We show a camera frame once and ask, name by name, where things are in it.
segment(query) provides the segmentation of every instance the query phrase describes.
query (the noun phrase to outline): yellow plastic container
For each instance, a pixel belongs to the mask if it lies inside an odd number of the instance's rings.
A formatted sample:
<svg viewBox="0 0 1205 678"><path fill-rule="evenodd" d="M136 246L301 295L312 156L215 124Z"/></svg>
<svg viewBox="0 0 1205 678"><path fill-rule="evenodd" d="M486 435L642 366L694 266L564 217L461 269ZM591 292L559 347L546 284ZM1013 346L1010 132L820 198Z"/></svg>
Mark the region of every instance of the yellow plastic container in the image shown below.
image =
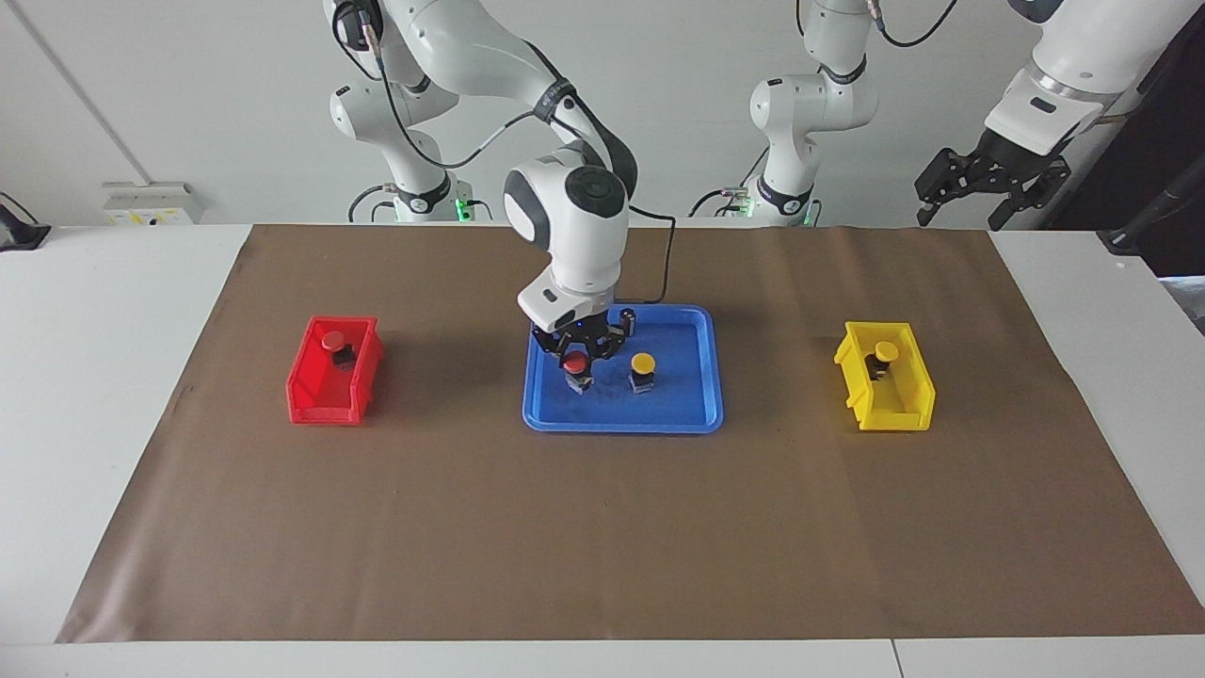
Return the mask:
<svg viewBox="0 0 1205 678"><path fill-rule="evenodd" d="M850 390L846 407L862 431L928 431L936 391L906 322L847 322L834 362ZM868 366L868 359L876 360ZM871 371L881 376L871 381Z"/></svg>

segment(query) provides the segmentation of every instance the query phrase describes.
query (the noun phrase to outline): white table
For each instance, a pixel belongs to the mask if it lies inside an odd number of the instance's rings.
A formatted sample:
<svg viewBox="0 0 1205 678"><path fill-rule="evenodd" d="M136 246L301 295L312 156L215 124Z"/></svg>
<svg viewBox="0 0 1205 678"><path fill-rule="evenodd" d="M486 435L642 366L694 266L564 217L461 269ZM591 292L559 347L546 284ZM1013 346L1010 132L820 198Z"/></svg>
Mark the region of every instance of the white table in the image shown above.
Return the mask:
<svg viewBox="0 0 1205 678"><path fill-rule="evenodd" d="M0 255L0 677L1195 676L1177 638L127 643L53 645L248 231L55 230ZM1092 234L997 246L1198 597L1205 338L1139 260Z"/></svg>

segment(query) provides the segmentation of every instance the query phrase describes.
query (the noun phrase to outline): white wall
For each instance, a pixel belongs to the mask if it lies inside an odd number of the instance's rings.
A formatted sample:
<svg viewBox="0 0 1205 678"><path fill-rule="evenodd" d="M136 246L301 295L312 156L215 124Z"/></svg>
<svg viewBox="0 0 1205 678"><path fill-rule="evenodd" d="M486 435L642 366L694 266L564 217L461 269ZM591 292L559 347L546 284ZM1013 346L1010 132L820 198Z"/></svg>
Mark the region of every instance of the white wall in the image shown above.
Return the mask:
<svg viewBox="0 0 1205 678"><path fill-rule="evenodd" d="M321 0L4 2L29 17L154 179L194 187L206 222L340 220L363 187L388 178L380 155L328 117L329 93L358 73L331 40ZM99 184L130 181L134 170L4 2L0 187L43 220L99 222ZM647 210L682 213L739 179L765 143L748 120L753 86L815 71L790 0L483 4L540 45L631 146L641 161L635 204ZM946 0L887 5L893 34L911 37ZM1005 0L962 2L916 49L874 35L881 110L869 128L819 135L822 222L915 223L912 181L940 147L974 147L1039 36ZM423 129L459 159L518 111L510 101L466 100ZM462 178L498 213L507 169L556 143L527 120ZM1091 140L1077 143L1072 159L1092 149ZM980 228L998 201L948 206L935 225Z"/></svg>

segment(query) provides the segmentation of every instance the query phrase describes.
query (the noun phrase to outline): red plastic container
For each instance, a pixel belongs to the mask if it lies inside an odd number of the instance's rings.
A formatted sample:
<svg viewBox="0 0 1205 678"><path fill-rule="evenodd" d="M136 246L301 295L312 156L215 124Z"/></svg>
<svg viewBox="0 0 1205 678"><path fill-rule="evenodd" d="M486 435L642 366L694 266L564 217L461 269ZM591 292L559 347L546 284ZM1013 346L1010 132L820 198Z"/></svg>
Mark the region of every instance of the red plastic container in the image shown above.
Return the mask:
<svg viewBox="0 0 1205 678"><path fill-rule="evenodd" d="M351 370L340 370L323 337L343 334L355 353ZM286 385L289 421L304 425L359 426L372 402L372 382L384 358L375 317L312 317Z"/></svg>

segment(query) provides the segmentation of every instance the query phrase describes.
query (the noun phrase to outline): blue tray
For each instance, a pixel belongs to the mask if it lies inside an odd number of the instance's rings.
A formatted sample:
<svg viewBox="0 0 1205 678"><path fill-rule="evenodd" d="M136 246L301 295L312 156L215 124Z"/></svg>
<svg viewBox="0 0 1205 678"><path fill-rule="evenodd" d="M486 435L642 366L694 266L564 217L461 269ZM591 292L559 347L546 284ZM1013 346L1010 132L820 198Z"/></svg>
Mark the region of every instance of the blue tray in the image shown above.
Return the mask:
<svg viewBox="0 0 1205 678"><path fill-rule="evenodd" d="M557 358L528 346L523 419L548 434L704 435L724 423L711 314L692 305L641 305L636 331L611 360L595 361L594 387L578 396ZM613 306L612 323L623 306ZM635 395L628 384L631 356L657 360L656 388Z"/></svg>

